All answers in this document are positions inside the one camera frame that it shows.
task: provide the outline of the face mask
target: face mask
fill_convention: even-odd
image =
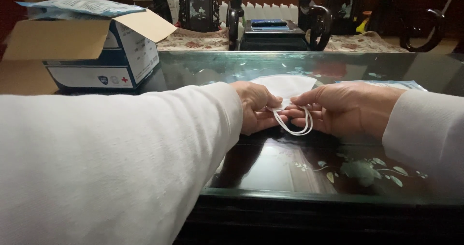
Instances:
[[[293,132],[288,129],[287,125],[282,121],[280,116],[277,114],[278,111],[284,110],[288,105],[291,105],[292,102],[290,98],[294,96],[299,96],[302,93],[305,93],[311,90],[316,83],[316,79],[302,76],[302,75],[290,75],[290,74],[277,74],[277,75],[270,75],[270,76],[261,76],[250,82],[264,85],[271,94],[275,96],[280,96],[283,98],[282,104],[276,108],[269,108],[270,111],[274,113],[274,117],[276,118],[277,122],[290,134],[292,135],[305,135],[309,133],[313,129],[313,118],[310,115],[310,112],[306,108],[306,106],[299,106],[301,109],[305,110],[306,113],[306,126],[303,130],[299,132]],[[308,129],[308,117],[310,118],[310,129]]]

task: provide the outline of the hand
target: hand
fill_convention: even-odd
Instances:
[[[363,82],[330,84],[292,98],[295,105],[282,114],[293,117],[294,125],[304,127],[305,113],[297,105],[311,104],[308,110],[315,130],[335,136],[368,133],[381,139],[393,106],[404,92]]]
[[[252,82],[238,81],[230,85],[235,88],[242,101],[242,134],[251,135],[279,124],[274,113],[267,111],[264,107],[278,107],[282,103],[282,98],[270,94],[265,86]],[[280,117],[287,122],[286,116]]]

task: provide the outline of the blue shield logo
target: blue shield logo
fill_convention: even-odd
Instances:
[[[102,84],[104,85],[108,84],[108,77],[101,75],[101,76],[98,76],[98,79],[100,80]]]

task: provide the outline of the white long-sleeve shirt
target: white long-sleeve shirt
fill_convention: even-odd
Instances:
[[[417,159],[461,158],[464,132],[450,128],[462,127],[464,110],[444,102],[462,99],[411,91],[384,144]],[[422,97],[447,108],[445,117],[415,105]],[[225,83],[141,96],[0,96],[0,244],[172,243],[238,141],[242,112]],[[424,134],[421,122],[440,133]]]

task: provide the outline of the ear loop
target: ear loop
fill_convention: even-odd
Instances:
[[[303,130],[299,131],[299,132],[293,132],[293,131],[290,131],[290,129],[288,129],[287,125],[285,125],[285,123],[282,121],[282,118],[277,114],[276,111],[272,111],[274,113],[274,117],[276,118],[277,122],[287,131],[289,132],[290,134],[292,135],[296,135],[296,136],[301,136],[301,135],[306,135],[308,134],[312,129],[313,129],[313,117],[311,116],[310,112],[308,111],[307,107],[306,106],[299,106],[301,109],[304,109],[305,110],[305,118],[306,118],[306,126],[304,127]],[[306,131],[306,129],[308,129],[308,116],[310,118],[310,123],[311,123],[311,126],[310,126],[310,129]]]

